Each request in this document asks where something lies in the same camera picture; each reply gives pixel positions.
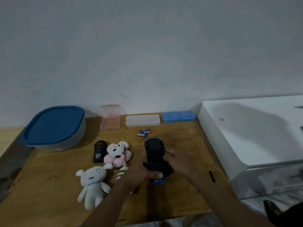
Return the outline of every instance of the plush toy leg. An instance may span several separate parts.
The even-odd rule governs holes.
[[[95,201],[95,207],[97,207],[98,205],[100,205],[100,203],[102,202],[103,197],[96,197],[96,201]]]
[[[94,208],[95,200],[93,198],[85,198],[85,209],[92,210]]]

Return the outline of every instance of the container with blue lid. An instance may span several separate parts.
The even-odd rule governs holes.
[[[22,139],[27,146],[45,152],[72,148],[85,131],[84,110],[77,106],[50,107],[39,112],[25,127]]]

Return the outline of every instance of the person's right hand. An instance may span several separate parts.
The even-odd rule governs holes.
[[[163,159],[169,162],[175,172],[180,173],[186,179],[198,171],[194,161],[186,153],[175,149],[166,149],[165,152]]]

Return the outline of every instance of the stuffed animal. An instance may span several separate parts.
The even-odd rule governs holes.
[[[104,163],[112,163],[115,168],[126,166],[126,162],[131,159],[131,152],[127,150],[127,142],[121,141],[118,144],[110,144],[107,147],[108,155],[104,157]]]
[[[82,201],[85,196],[85,209],[92,210],[97,207],[103,200],[105,194],[108,194],[111,188],[103,180],[106,178],[106,170],[112,169],[112,164],[102,166],[94,166],[85,172],[79,170],[76,176],[80,176],[81,185],[84,186],[81,191],[78,202]]]

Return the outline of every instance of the white stuffed toy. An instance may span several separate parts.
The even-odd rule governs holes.
[[[85,196],[85,209],[92,210],[97,207],[102,202],[104,193],[108,194],[111,190],[110,186],[103,181],[106,178],[106,170],[112,168],[112,164],[105,164],[103,167],[94,166],[85,172],[77,171],[76,176],[81,177],[80,182],[84,186],[78,202],[82,201]]]

